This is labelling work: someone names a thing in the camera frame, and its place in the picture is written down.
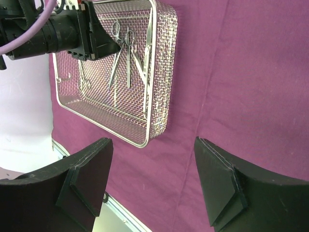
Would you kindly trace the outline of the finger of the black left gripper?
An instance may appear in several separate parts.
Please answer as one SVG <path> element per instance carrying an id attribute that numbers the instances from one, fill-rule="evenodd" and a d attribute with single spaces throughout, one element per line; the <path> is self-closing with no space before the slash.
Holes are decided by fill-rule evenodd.
<path id="1" fill-rule="evenodd" d="M 90 59 L 102 59 L 120 51 L 120 46 L 103 28 L 97 17 L 94 4 L 88 3 Z"/>

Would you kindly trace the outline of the steel forceps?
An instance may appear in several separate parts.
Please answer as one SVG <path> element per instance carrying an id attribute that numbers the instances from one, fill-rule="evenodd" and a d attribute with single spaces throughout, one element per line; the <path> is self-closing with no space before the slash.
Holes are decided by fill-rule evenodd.
<path id="1" fill-rule="evenodd" d="M 127 88 L 131 87 L 131 47 L 134 43 L 134 32 L 127 28 L 127 32 L 125 35 L 125 43 L 126 43 L 126 86 Z"/>
<path id="2" fill-rule="evenodd" d="M 112 25 L 112 35 L 114 36 L 116 42 L 121 44 L 121 48 L 120 48 L 120 51 L 118 51 L 114 55 L 111 75 L 110 75 L 110 79 L 109 79 L 109 89 L 112 87 L 114 76 L 115 76 L 115 72 L 116 72 L 116 68 L 117 68 L 117 65 L 118 65 L 118 60 L 119 60 L 120 54 L 121 54 L 123 46 L 124 46 L 124 44 L 123 44 L 124 40 L 121 38 L 120 32 L 121 32 L 120 22 L 119 21 L 115 21 L 113 23 L 113 25 Z"/>

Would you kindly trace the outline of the metal mesh instrument tray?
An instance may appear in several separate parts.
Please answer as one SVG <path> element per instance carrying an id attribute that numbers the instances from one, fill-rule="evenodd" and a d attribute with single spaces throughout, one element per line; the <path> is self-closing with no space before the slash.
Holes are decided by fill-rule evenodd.
<path id="1" fill-rule="evenodd" d="M 56 98 L 64 109 L 90 121 L 125 142 L 143 148 L 162 134 L 168 123 L 176 48 L 176 10 L 160 0 L 101 0 L 94 2 L 107 33 L 119 21 L 123 49 L 109 89 L 114 55 L 80 61 L 67 52 L 53 55 Z M 127 28 L 134 32 L 134 49 L 144 63 L 147 28 L 152 18 L 152 45 L 148 85 L 144 85 L 131 58 L 131 87 L 126 86 Z"/>

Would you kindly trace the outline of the purple cloth wrap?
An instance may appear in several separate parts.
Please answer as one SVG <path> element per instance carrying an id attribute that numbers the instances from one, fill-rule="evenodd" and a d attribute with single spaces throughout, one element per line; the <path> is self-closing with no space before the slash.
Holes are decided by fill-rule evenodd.
<path id="1" fill-rule="evenodd" d="M 178 16 L 169 124 L 139 149 L 113 136 L 107 192 L 154 232 L 211 232 L 196 137 L 309 178 L 309 3 L 170 0 Z"/>

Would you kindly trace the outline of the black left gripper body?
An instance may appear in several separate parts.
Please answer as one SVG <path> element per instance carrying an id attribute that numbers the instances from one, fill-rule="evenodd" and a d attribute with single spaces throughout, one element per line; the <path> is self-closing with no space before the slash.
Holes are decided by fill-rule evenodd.
<path id="1" fill-rule="evenodd" d="M 88 0 L 69 7 L 33 0 L 0 2 L 0 55 L 11 60 L 68 52 L 76 59 L 90 59 Z"/>

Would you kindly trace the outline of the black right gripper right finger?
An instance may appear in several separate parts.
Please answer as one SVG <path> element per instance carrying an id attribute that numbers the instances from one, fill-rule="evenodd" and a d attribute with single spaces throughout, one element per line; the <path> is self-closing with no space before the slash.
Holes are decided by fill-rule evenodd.
<path id="1" fill-rule="evenodd" d="M 259 167 L 200 137 L 194 151 L 208 220 L 215 231 L 308 231 L 308 181 Z"/>

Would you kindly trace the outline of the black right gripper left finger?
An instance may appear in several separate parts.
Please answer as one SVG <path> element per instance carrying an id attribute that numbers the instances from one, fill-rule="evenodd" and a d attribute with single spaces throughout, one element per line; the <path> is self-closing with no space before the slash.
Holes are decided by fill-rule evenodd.
<path id="1" fill-rule="evenodd" d="M 43 168 L 2 179 L 1 231 L 92 231 L 103 204 L 112 156 L 112 140 L 101 138 Z"/>

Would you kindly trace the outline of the steel tweezers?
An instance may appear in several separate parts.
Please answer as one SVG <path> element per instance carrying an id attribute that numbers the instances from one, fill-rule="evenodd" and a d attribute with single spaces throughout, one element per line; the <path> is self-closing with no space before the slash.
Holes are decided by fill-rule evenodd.
<path id="1" fill-rule="evenodd" d="M 144 51 L 143 72 L 145 75 L 147 75 L 147 72 L 149 70 L 149 57 L 150 57 L 151 45 L 152 45 L 152 18 L 150 17 L 147 28 L 146 45 Z"/>

